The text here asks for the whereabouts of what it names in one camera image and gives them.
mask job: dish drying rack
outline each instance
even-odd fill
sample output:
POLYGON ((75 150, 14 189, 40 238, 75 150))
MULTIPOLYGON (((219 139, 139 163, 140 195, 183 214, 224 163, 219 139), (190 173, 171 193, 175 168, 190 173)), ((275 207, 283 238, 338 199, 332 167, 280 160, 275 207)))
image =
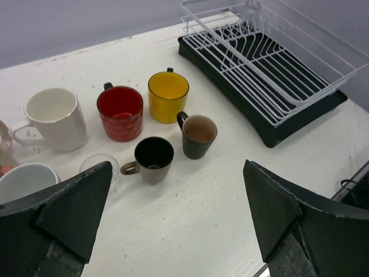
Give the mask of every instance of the dish drying rack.
POLYGON ((369 64, 369 55, 280 0, 260 1, 259 14, 245 20, 247 2, 225 2, 183 1, 180 44, 273 128, 332 96, 369 64))

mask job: white mug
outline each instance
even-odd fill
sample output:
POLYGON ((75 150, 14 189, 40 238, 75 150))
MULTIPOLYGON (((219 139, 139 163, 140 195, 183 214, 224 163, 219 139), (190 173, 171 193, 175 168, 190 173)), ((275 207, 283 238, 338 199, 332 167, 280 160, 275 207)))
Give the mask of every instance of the white mug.
POLYGON ((22 164, 0 178, 0 204, 46 189, 59 181, 55 170, 46 164, 22 164))
POLYGON ((49 88, 32 95, 25 103, 28 119, 9 127, 9 134, 22 145, 50 145, 71 152, 86 142, 86 123, 77 95, 62 88, 49 88), (21 138, 17 131, 35 127, 44 138, 21 138))

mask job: textured red cup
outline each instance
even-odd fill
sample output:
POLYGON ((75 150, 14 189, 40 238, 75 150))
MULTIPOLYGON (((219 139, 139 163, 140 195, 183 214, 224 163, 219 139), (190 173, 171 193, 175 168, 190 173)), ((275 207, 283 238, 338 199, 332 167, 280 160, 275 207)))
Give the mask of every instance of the textured red cup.
POLYGON ((141 94, 129 87, 104 84, 97 98, 97 109, 106 134, 116 141, 130 141, 142 131, 144 101, 141 94))

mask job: gray wall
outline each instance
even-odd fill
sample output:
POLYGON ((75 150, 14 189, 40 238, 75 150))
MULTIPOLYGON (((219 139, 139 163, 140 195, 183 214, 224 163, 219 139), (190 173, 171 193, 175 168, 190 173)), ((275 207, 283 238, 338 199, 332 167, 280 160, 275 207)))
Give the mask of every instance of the gray wall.
MULTIPOLYGON (((367 0, 285 0, 369 53, 367 0)), ((180 22, 181 0, 3 0, 0 68, 180 22)), ((369 69, 343 89, 369 110, 369 69)))

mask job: white countertop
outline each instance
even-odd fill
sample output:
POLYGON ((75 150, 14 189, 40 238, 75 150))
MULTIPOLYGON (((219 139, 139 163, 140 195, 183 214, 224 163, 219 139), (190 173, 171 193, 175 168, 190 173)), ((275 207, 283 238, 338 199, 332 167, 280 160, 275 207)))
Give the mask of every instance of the white countertop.
POLYGON ((369 115, 350 100, 277 147, 266 148, 247 119, 178 54, 182 27, 0 70, 0 119, 5 124, 24 116, 25 100, 33 93, 64 87, 78 95, 88 128, 88 142, 70 154, 14 143, 13 155, 20 163, 46 163, 66 180, 96 153, 110 154, 120 165, 132 161, 135 145, 148 136, 164 137, 175 148, 162 183, 152 186, 138 175, 120 176, 83 277, 252 276, 263 262, 244 187, 245 160, 332 197, 339 181, 350 178, 369 158, 369 115), (184 156, 176 123, 157 123, 148 113, 148 80, 167 67, 188 79, 185 111, 208 116, 218 126, 218 137, 200 160, 184 156), (134 141, 117 143, 104 132, 96 99, 106 82, 131 86, 144 97, 144 130, 134 141))

